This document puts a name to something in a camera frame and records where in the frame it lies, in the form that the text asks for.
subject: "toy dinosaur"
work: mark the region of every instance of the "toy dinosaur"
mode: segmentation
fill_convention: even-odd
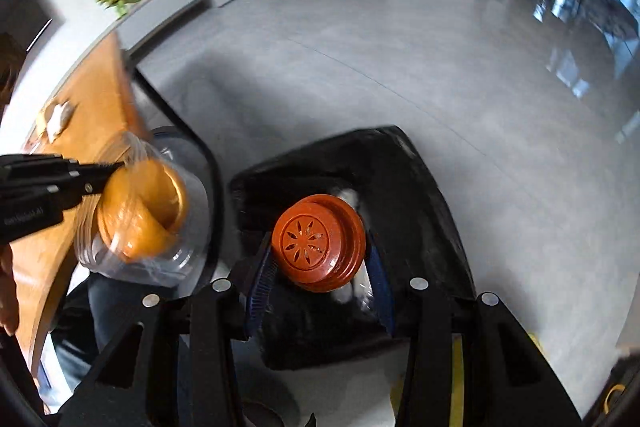
[[[118,19],[122,19],[128,12],[129,4],[135,4],[142,0],[95,0],[98,4],[106,5],[104,9],[115,8]]]

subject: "red plastic cap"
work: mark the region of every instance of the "red plastic cap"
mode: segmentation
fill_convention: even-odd
[[[271,237],[282,272],[312,292],[329,292],[356,274],[366,246],[362,220],[340,198],[315,194],[290,207]]]

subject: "gray floor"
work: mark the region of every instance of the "gray floor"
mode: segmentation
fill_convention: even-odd
[[[610,47],[552,6],[540,22],[538,1],[236,0],[142,70],[227,180],[311,140],[399,125],[449,202],[478,290],[537,334],[585,413],[640,271],[640,132],[620,133],[640,107],[640,64],[633,42]],[[404,357],[280,378],[300,421],[392,425]]]

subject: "black trash bag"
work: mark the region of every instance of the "black trash bag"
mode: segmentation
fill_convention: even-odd
[[[413,277],[451,295],[476,297],[449,207],[415,147],[395,126],[315,142],[235,176],[230,192],[244,255],[258,251],[264,234],[292,204],[347,188],[358,195],[357,210],[380,253],[399,327]],[[262,359],[271,369],[301,369],[373,356],[399,342],[374,308],[357,299],[340,304],[278,275],[258,331]]]

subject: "wooden table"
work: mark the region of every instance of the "wooden table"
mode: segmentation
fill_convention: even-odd
[[[82,163],[95,162],[100,152],[124,130],[148,136],[134,105],[113,32],[80,62],[55,98],[59,102],[70,100],[76,110],[60,137],[53,144],[39,147],[39,153],[59,153]],[[76,266],[75,217],[76,210],[68,210],[60,225],[12,243],[20,303],[20,327],[16,335],[34,376],[54,313]]]

